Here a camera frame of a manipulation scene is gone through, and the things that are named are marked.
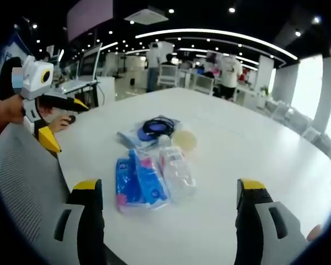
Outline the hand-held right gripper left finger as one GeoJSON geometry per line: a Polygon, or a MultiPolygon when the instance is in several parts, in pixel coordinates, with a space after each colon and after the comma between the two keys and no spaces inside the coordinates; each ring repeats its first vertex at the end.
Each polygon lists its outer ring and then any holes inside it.
{"type": "Polygon", "coordinates": [[[104,245],[102,180],[76,184],[57,219],[54,240],[76,254],[79,264],[107,264],[104,245]]]}

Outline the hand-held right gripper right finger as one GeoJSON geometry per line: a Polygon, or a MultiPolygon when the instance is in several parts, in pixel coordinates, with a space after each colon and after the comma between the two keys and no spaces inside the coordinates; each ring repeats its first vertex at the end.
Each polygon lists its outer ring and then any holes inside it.
{"type": "Polygon", "coordinates": [[[299,219],[258,181],[237,181],[235,226],[235,264],[291,264],[308,245],[299,219]]]}

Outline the person's left hand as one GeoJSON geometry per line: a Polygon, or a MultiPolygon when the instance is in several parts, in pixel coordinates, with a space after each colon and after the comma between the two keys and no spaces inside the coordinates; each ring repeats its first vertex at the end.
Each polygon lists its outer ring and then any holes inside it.
{"type": "Polygon", "coordinates": [[[0,101],[0,124],[9,123],[21,124],[23,122],[23,99],[19,95],[14,95],[8,99],[0,101]]]}

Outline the person's right hand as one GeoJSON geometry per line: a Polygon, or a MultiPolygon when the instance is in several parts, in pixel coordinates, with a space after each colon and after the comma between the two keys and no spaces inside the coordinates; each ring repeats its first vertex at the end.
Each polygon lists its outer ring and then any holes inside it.
{"type": "Polygon", "coordinates": [[[306,240],[308,242],[312,242],[314,241],[316,238],[318,238],[320,236],[322,232],[322,226],[319,224],[319,225],[316,225],[308,234],[306,240]]]}

